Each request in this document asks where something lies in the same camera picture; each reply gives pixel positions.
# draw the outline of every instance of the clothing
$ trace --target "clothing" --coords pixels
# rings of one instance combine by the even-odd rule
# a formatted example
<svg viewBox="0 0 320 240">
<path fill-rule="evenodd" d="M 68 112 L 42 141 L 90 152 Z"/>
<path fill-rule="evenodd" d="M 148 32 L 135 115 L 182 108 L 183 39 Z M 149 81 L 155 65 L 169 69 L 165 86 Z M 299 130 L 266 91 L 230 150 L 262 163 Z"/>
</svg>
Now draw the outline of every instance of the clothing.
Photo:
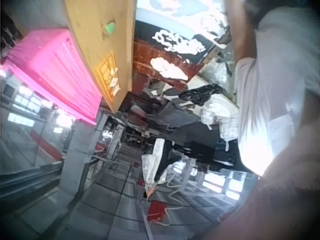
<svg viewBox="0 0 320 240">
<path fill-rule="evenodd" d="M 207 102 L 211 95 L 221 94 L 222 87 L 217 84 L 204 85 L 195 89 L 187 90 L 179 94 L 179 98 L 184 101 L 191 101 L 196 105 L 202 107 Z"/>
<path fill-rule="evenodd" d="M 259 175 L 297 132 L 306 89 L 320 95 L 319 29 L 311 9 L 277 8 L 255 32 L 257 59 L 236 65 L 241 160 Z"/>
</svg>

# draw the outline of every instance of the white plastic bag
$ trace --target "white plastic bag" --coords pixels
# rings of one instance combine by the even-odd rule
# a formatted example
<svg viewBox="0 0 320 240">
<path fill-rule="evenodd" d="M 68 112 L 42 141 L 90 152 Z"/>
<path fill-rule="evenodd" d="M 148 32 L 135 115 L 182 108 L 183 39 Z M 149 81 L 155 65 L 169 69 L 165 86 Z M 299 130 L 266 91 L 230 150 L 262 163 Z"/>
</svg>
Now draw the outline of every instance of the white plastic bag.
<svg viewBox="0 0 320 240">
<path fill-rule="evenodd" d="M 142 174 L 144 179 L 144 188 L 148 192 L 155 186 L 155 176 L 161 161 L 165 140 L 157 138 L 154 143 L 152 154 L 145 154 L 141 156 L 142 159 Z M 166 181 L 167 169 L 161 175 L 157 184 L 162 184 Z"/>
<path fill-rule="evenodd" d="M 202 123 L 209 123 L 210 114 L 219 122 L 220 137 L 227 142 L 225 150 L 228 151 L 228 142 L 239 136 L 239 108 L 223 94 L 214 94 L 204 104 L 201 113 Z"/>
</svg>

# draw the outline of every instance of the glass railing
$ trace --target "glass railing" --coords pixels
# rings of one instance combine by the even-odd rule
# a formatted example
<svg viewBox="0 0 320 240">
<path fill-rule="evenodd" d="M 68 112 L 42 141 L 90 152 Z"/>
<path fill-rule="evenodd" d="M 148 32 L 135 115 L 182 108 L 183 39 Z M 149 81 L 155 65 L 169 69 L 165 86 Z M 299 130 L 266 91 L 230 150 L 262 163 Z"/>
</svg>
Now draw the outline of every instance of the glass railing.
<svg viewBox="0 0 320 240">
<path fill-rule="evenodd" d="M 70 132 L 57 125 L 52 109 L 41 106 L 34 112 L 14 101 L 1 101 L 0 174 L 61 161 Z"/>
</svg>

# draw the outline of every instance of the yellow sticker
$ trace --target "yellow sticker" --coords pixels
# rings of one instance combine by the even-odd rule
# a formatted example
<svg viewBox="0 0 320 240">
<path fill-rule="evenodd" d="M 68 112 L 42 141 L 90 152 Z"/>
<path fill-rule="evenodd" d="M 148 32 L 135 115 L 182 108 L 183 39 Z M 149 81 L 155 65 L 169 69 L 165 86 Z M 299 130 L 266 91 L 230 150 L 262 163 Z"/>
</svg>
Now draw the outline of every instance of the yellow sticker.
<svg viewBox="0 0 320 240">
<path fill-rule="evenodd" d="M 114 89 L 117 86 L 114 80 L 114 79 L 118 79 L 117 71 L 118 71 L 118 68 L 116 66 L 115 55 L 113 52 L 111 52 L 99 64 L 99 66 L 95 68 L 95 75 L 97 78 L 96 80 L 103 93 L 102 95 L 104 98 L 108 98 L 108 100 L 111 102 L 113 102 L 114 100 L 115 92 L 119 90 L 119 89 L 116 89 L 115 91 Z"/>
</svg>

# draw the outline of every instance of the green magnet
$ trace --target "green magnet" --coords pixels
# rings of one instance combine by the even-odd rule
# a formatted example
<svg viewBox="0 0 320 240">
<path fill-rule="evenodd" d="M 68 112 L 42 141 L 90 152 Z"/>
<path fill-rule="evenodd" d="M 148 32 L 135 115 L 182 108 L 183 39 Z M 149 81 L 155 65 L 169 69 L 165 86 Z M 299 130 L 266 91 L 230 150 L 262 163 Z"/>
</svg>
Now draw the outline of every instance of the green magnet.
<svg viewBox="0 0 320 240">
<path fill-rule="evenodd" d="M 116 24 L 114 22 L 111 22 L 108 25 L 104 26 L 104 28 L 108 34 L 113 34 L 116 28 Z"/>
</svg>

